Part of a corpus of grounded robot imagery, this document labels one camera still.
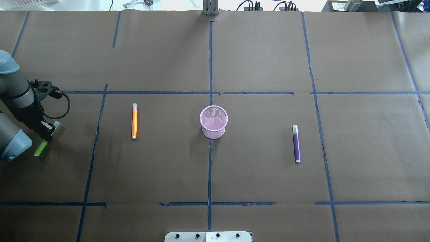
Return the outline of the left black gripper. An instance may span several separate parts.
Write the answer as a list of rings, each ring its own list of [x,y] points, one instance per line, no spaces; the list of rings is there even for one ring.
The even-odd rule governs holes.
[[[23,122],[31,130],[34,130],[40,135],[45,141],[50,141],[56,130],[56,121],[54,124],[47,123],[46,119],[43,117],[42,110],[37,103],[34,101],[31,105],[21,109]]]

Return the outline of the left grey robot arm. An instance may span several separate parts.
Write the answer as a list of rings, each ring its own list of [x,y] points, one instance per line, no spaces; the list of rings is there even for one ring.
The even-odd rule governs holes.
[[[61,98],[59,89],[47,81],[28,81],[12,55],[0,51],[0,97],[12,115],[41,139],[50,141],[56,126],[44,118],[41,101],[48,95]],[[1,112],[1,160],[10,162],[32,146],[32,140]]]

